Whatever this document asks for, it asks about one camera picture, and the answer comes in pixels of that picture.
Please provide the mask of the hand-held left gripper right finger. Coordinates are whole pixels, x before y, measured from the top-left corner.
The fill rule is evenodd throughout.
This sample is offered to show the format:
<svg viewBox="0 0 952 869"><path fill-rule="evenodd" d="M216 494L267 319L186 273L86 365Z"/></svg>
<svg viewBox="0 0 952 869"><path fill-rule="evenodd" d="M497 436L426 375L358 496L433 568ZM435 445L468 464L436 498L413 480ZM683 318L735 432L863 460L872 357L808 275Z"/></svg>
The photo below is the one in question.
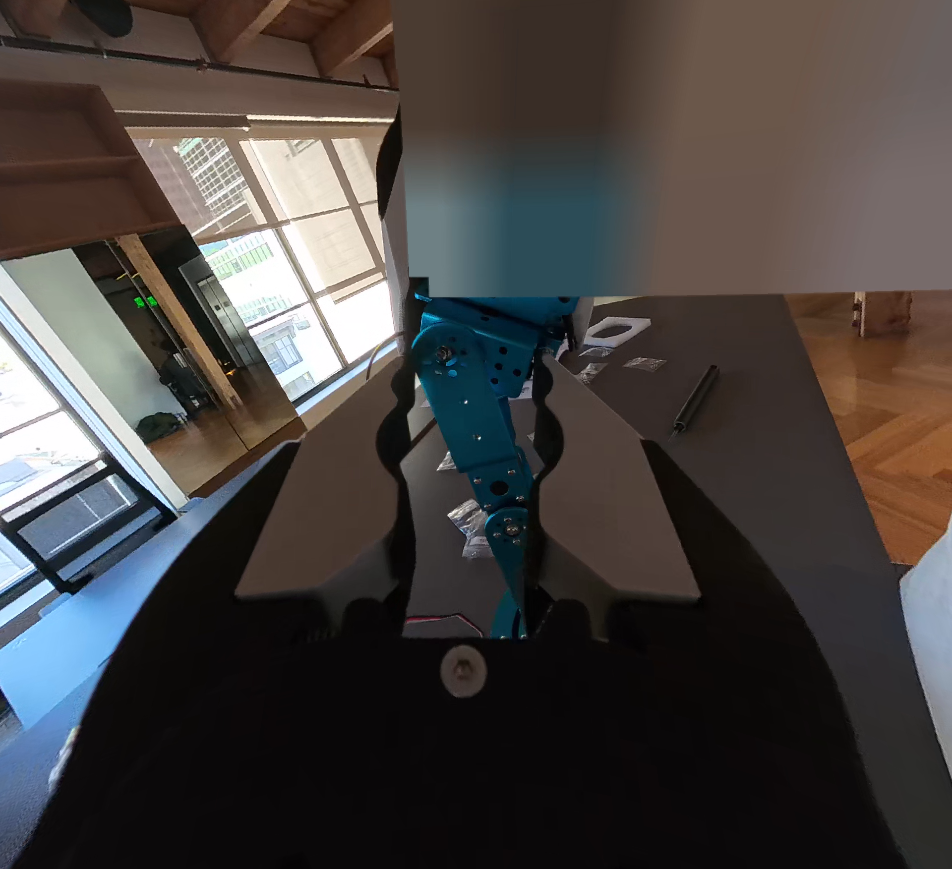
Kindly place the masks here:
<svg viewBox="0 0 952 869"><path fill-rule="evenodd" d="M552 354L534 369L533 401L541 588L556 600L697 601L641 435Z"/></svg>

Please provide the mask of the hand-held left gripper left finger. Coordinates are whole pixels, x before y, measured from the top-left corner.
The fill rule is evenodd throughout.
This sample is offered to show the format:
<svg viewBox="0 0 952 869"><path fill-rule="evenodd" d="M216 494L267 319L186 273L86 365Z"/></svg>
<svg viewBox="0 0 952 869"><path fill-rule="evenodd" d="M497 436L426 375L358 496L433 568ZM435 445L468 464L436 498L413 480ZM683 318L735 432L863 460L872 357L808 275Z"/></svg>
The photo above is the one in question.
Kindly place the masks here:
<svg viewBox="0 0 952 869"><path fill-rule="evenodd" d="M415 534L402 462L414 371L398 357L303 437L235 593L406 600Z"/></svg>

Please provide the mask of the blue toy robot arm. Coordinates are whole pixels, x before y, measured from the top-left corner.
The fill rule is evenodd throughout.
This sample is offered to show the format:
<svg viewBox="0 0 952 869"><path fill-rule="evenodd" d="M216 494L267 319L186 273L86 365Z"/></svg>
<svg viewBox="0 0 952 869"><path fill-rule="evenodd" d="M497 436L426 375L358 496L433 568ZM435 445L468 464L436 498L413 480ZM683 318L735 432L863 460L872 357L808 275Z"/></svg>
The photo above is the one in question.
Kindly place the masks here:
<svg viewBox="0 0 952 869"><path fill-rule="evenodd" d="M438 297L427 279L411 278L406 324L419 327L413 367L456 468L486 513L484 534L506 582L494 636L534 636L552 603L539 578L546 546L540 482L517 443L509 402L533 383L544 477L564 439L544 405L553 379L543 359L564 340L576 346L578 304L570 296Z"/></svg>

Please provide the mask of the dark grey desk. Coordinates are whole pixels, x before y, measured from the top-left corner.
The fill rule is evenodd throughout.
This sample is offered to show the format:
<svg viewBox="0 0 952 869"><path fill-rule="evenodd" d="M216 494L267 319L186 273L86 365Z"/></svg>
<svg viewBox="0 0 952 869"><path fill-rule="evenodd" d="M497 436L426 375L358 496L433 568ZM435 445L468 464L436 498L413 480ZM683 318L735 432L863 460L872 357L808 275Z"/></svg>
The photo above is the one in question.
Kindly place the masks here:
<svg viewBox="0 0 952 869"><path fill-rule="evenodd" d="M863 785L910 864L939 862L950 776L907 637L898 579L787 304L779 296L597 304L651 326L608 358L594 393L644 436L701 587L612 618L686 718L758 799L845 808ZM663 359L657 372L625 368ZM672 422L708 365L689 428Z"/></svg>

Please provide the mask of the grey desk with slot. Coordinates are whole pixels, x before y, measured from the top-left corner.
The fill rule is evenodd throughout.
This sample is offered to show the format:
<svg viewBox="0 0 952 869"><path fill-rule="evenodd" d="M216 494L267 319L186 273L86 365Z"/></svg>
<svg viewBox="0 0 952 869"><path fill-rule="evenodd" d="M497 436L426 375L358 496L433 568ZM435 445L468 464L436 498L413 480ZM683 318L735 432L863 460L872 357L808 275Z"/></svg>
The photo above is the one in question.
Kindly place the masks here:
<svg viewBox="0 0 952 869"><path fill-rule="evenodd" d="M1 686L24 730L93 676L180 552L186 516L6 644Z"/></svg>

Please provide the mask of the black screwdriver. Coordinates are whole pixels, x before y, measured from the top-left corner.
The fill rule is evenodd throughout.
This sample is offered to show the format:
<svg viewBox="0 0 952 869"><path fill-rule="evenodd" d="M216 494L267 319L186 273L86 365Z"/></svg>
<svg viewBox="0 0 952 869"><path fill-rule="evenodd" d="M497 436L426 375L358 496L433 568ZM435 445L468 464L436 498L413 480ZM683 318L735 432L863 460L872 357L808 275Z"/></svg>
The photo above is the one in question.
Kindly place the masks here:
<svg viewBox="0 0 952 869"><path fill-rule="evenodd" d="M687 431L711 390L715 387L719 377L720 367L717 364L708 365L708 368L700 376L695 387L693 387L676 414L671 426L670 441L674 441Z"/></svg>

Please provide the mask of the dark elevator door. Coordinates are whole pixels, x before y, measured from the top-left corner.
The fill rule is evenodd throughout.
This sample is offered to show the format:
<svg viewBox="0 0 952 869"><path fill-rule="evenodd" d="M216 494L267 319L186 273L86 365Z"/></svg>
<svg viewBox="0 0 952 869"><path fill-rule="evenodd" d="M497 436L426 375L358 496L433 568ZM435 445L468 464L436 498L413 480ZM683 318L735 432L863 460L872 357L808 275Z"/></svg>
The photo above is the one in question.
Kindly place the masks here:
<svg viewBox="0 0 952 869"><path fill-rule="evenodd" d="M199 254L181 265L178 270L197 302L205 310L232 362L242 368L266 365L262 352L220 280L208 266L205 256Z"/></svg>

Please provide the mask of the dark green bag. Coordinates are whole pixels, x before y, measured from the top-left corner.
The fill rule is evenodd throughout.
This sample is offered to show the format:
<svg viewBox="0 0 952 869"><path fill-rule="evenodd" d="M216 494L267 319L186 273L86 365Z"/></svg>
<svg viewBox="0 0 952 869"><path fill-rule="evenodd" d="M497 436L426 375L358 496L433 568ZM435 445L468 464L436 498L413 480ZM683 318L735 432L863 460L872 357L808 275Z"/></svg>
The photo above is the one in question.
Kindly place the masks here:
<svg viewBox="0 0 952 869"><path fill-rule="evenodd" d="M179 431L184 423L182 417L171 412L155 412L143 417L135 432L145 445L150 445Z"/></svg>

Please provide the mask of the rough wooden column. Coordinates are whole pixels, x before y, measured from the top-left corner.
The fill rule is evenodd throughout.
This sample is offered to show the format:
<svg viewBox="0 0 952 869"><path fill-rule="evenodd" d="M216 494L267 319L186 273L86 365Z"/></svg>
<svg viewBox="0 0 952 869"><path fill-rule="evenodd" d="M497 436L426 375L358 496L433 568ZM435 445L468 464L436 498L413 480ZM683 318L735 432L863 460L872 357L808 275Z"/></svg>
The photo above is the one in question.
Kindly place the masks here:
<svg viewBox="0 0 952 869"><path fill-rule="evenodd" d="M222 370L220 363L205 343L200 331L166 281L160 268L149 255L140 237L137 234L125 235L119 237L116 243L158 301L177 335L183 340L184 346L198 364L203 377L214 389L220 404L228 410L242 406L241 397L232 387L228 376Z"/></svg>

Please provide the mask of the wooden board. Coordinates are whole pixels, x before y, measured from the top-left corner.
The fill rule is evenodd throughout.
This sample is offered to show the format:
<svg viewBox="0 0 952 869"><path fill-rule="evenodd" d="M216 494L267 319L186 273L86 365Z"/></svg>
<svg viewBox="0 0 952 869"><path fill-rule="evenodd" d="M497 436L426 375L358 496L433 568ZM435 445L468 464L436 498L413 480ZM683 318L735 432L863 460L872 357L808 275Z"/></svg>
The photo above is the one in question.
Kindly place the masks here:
<svg viewBox="0 0 952 869"><path fill-rule="evenodd" d="M855 292L852 326L863 339L906 335L911 326L913 292Z"/></svg>

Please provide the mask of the black ceiling speaker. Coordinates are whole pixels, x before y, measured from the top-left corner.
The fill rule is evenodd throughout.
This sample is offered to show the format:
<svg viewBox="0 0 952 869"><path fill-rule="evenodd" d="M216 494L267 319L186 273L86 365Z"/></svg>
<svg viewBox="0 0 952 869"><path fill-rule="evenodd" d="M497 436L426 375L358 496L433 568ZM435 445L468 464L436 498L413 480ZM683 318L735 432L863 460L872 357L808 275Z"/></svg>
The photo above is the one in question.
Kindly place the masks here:
<svg viewBox="0 0 952 869"><path fill-rule="evenodd" d="M130 35L132 7L125 0L68 0L97 30L112 39Z"/></svg>

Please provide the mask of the person's white shirt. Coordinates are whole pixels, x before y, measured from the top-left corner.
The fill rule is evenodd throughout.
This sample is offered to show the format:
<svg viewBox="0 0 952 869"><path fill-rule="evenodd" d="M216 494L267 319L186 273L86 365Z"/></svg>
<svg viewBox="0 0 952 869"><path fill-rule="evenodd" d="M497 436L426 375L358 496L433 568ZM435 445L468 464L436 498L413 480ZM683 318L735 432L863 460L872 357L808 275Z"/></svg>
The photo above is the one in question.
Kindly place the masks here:
<svg viewBox="0 0 952 869"><path fill-rule="evenodd" d="M907 637L938 742L951 768L951 526L899 581Z"/></svg>

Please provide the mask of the white foam frame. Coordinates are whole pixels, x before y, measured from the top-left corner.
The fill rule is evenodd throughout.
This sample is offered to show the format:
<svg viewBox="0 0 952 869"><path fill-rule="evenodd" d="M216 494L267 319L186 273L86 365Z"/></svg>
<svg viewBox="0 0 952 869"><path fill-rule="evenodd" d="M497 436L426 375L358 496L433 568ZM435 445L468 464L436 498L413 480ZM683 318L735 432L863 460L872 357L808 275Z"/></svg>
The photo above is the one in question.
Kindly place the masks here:
<svg viewBox="0 0 952 869"><path fill-rule="evenodd" d="M651 326L649 318L608 316L591 325L584 344L591 348L616 349Z"/></svg>

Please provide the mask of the large window with white frame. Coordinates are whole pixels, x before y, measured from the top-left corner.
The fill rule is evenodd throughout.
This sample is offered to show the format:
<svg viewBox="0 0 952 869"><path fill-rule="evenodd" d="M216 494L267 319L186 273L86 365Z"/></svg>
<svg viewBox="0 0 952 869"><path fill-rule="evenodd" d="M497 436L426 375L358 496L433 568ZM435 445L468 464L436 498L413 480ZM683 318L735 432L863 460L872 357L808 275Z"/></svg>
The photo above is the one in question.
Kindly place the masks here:
<svg viewBox="0 0 952 869"><path fill-rule="evenodd" d="M1 515L14 501L101 456L113 454L2 327ZM1 544L2 601L45 581L9 549L2 534Z"/></svg>

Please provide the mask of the wooden wall shelf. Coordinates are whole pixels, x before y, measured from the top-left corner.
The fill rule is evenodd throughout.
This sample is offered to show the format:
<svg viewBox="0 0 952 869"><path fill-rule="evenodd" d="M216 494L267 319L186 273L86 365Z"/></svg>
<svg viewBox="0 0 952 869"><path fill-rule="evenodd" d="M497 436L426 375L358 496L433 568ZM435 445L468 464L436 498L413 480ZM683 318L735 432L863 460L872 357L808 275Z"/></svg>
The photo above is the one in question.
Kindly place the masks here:
<svg viewBox="0 0 952 869"><path fill-rule="evenodd" d="M1 259L180 225L102 90L1 82Z"/></svg>

